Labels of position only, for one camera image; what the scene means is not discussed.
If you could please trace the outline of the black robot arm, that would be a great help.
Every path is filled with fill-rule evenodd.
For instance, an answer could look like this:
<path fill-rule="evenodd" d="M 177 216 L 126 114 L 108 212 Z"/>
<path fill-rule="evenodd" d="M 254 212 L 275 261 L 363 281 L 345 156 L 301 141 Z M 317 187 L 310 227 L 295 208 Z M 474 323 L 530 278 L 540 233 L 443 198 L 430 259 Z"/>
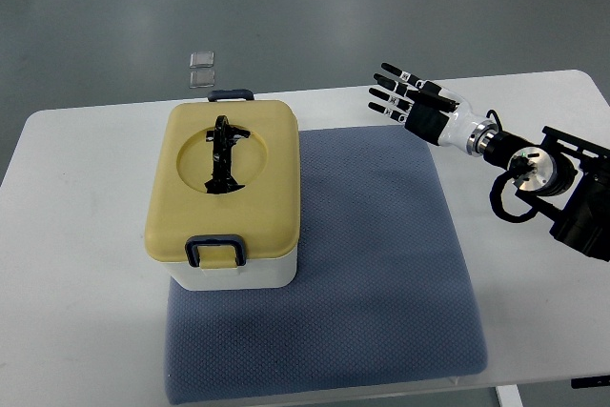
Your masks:
<path fill-rule="evenodd" d="M 609 150 L 551 127 L 535 145 L 505 131 L 498 114 L 476 152 L 503 173 L 489 193 L 493 213 L 520 224 L 549 218 L 549 234 L 588 257 L 609 260 Z"/>

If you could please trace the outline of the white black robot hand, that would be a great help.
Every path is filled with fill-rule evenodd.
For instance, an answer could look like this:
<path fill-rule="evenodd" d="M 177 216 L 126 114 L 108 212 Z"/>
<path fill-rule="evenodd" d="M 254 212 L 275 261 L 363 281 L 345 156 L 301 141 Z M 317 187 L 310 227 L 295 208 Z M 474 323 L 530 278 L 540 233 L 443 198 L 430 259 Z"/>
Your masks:
<path fill-rule="evenodd" d="M 369 89 L 375 98 L 368 104 L 371 110 L 432 145 L 475 153 L 475 142 L 490 122 L 473 114 L 463 97 L 392 64 L 384 62 L 381 68 L 384 73 L 374 75 L 376 85 Z"/>

